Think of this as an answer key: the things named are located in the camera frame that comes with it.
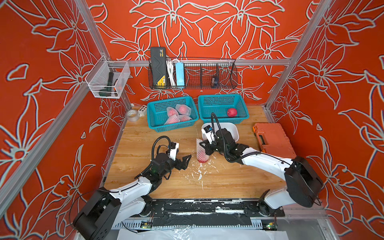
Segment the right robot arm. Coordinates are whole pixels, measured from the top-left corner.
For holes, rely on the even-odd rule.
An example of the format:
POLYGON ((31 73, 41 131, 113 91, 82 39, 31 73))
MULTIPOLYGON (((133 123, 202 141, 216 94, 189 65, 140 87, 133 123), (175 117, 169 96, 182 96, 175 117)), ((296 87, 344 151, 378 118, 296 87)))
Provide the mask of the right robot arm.
POLYGON ((252 166, 286 182, 285 187, 275 191, 266 190, 259 198, 258 209, 262 215, 268 216, 272 211, 291 204, 305 208, 320 204, 318 196, 324 183, 305 158, 282 158, 257 151, 236 143, 225 129, 216 132, 202 130, 202 135, 204 140, 200 145, 207 155, 218 152, 229 163, 252 166))

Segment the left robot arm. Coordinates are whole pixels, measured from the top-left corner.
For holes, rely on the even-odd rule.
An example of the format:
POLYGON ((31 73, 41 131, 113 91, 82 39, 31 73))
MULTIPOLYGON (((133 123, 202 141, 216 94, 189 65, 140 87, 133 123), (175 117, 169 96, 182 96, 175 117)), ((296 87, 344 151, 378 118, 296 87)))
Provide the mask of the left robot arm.
POLYGON ((163 179, 170 178, 172 170, 186 170, 191 158, 187 155, 180 160, 159 153, 134 182, 114 190, 104 187, 95 190, 74 218, 74 229, 86 240, 103 240, 114 225, 142 213, 152 201, 149 194, 163 179))

